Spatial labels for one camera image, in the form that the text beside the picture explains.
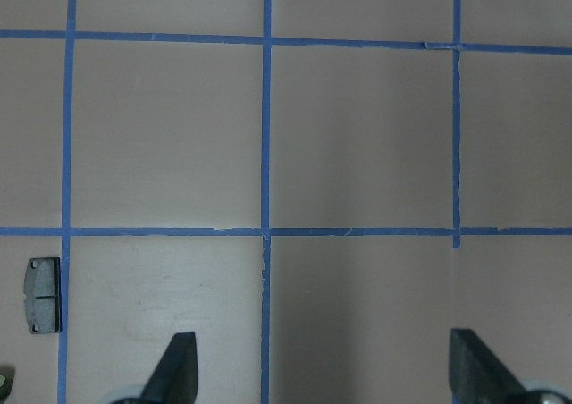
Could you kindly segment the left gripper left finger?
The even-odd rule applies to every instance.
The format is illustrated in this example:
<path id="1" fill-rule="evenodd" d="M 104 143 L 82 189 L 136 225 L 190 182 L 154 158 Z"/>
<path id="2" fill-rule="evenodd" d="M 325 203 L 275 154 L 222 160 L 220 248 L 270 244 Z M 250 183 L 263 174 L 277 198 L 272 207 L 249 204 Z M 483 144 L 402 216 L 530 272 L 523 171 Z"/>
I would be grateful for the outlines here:
<path id="1" fill-rule="evenodd" d="M 139 403 L 193 404 L 198 396 L 196 334 L 175 333 L 151 374 Z"/>

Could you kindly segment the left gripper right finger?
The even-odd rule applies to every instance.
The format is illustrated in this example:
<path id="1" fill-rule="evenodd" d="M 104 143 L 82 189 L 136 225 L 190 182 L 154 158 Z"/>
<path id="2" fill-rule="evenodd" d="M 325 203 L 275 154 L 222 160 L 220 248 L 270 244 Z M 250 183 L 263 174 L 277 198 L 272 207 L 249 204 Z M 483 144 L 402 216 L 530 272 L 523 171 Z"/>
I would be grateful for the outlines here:
<path id="1" fill-rule="evenodd" d="M 471 329 L 452 328 L 449 385 L 456 403 L 517 403 L 524 385 Z"/>

